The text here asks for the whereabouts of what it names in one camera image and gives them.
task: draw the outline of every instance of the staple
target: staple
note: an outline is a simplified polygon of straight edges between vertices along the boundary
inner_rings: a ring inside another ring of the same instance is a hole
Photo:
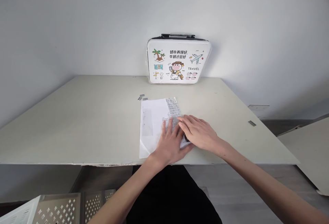
[[[251,124],[252,126],[256,126],[256,124],[254,122],[252,122],[251,120],[249,120],[248,123]]]

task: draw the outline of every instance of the hand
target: hand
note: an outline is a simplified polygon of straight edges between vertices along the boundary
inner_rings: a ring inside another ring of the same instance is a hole
[[[187,139],[201,149],[215,153],[219,157],[232,150],[233,147],[219,138],[209,123],[192,115],[178,117],[179,126],[185,132]]]
[[[192,150],[193,144],[180,149],[181,141],[184,135],[182,130],[179,131],[179,125],[172,130],[172,118],[169,120],[168,130],[166,132],[166,121],[162,123],[162,134],[158,142],[156,150],[149,156],[153,158],[155,163],[164,168],[166,165],[175,163],[185,157]]]

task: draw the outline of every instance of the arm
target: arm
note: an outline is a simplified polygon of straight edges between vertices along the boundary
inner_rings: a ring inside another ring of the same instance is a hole
[[[162,134],[156,150],[150,154],[143,165],[120,189],[102,206],[89,221],[90,224],[122,223],[128,215],[135,200],[149,183],[149,181],[165,166],[175,163],[191,151],[194,145],[190,144],[180,149],[184,132],[178,133],[177,125],[173,132],[172,118],[166,132],[165,121],[162,124]]]
[[[191,115],[179,119],[183,122],[179,125],[187,138],[232,166],[283,223],[329,223],[329,219],[319,210],[220,139],[206,121]]]

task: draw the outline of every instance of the black pants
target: black pants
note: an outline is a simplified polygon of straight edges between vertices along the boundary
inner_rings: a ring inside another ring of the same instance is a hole
[[[140,166],[133,167],[133,174]],[[132,223],[222,223],[206,194],[184,166],[167,166],[136,199],[128,216]]]

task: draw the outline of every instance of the right hand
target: right hand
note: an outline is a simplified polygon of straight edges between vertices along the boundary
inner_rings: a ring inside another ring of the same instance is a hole
[[[233,149],[228,142],[219,138],[210,124],[203,119],[192,115],[184,115],[178,119],[187,139],[198,148],[208,150],[219,157],[225,156],[225,153]]]

